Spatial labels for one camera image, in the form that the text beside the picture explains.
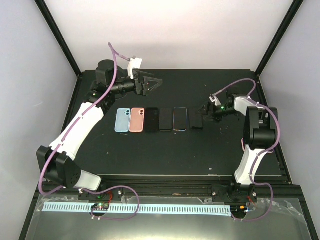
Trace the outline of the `blue cased phone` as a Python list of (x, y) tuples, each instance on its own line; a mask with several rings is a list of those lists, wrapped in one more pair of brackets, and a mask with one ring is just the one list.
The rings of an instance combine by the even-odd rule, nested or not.
[(189, 128), (192, 131), (200, 131), (204, 128), (202, 116), (194, 111), (189, 112)]

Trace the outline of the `pink phone case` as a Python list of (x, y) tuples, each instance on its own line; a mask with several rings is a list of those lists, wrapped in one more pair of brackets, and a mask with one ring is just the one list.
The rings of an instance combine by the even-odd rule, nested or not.
[(145, 109), (132, 108), (129, 121), (129, 132), (141, 133), (144, 129)]

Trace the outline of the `blue phone case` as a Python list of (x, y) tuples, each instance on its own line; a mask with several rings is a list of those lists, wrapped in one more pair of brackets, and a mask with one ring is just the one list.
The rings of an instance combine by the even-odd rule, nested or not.
[(119, 108), (116, 112), (114, 130), (116, 133), (127, 133), (130, 126), (130, 108)]

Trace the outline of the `black phone case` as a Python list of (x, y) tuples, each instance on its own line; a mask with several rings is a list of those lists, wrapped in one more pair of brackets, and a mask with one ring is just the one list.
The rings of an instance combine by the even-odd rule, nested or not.
[(161, 108), (159, 112), (159, 130), (171, 131), (173, 129), (173, 113), (171, 108)]

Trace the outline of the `pink cased phone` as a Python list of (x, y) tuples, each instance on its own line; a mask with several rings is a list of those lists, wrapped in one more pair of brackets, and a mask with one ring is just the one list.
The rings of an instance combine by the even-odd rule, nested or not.
[(241, 147), (242, 147), (243, 152), (245, 152), (246, 151), (246, 145), (244, 143), (244, 138), (241, 139)]
[(175, 107), (173, 110), (173, 130), (186, 131), (187, 130), (187, 116), (188, 110), (186, 107)]

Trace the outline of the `black phone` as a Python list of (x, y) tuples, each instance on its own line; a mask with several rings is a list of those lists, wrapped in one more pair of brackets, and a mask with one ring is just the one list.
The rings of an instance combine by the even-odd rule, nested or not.
[(148, 133), (157, 132), (159, 130), (160, 110), (156, 107), (145, 109), (144, 130)]

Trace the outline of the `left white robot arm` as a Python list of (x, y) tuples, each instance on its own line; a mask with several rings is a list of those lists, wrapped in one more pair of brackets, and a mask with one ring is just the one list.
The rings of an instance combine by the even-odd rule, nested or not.
[(131, 58), (127, 70), (116, 66), (113, 60), (102, 60), (95, 70), (95, 79), (87, 97), (60, 136), (48, 147), (40, 146), (36, 152), (40, 168), (39, 191), (43, 179), (61, 188), (86, 189), (97, 200), (108, 192), (102, 178), (82, 170), (76, 163), (76, 155), (89, 133), (108, 113), (117, 95), (135, 93), (148, 96), (163, 84), (163, 80), (140, 70), (142, 59)]

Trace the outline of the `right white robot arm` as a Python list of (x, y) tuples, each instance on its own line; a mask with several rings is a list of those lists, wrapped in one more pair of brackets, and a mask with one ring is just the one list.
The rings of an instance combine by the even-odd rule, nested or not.
[(221, 104), (211, 95), (209, 101), (195, 111), (198, 115), (220, 122), (228, 115), (242, 114), (245, 117), (241, 146), (243, 156), (229, 185), (213, 190), (219, 198), (228, 198), (232, 203), (242, 203), (253, 196), (255, 176), (265, 157), (280, 141), (278, 109), (255, 102), (249, 96), (231, 94)]

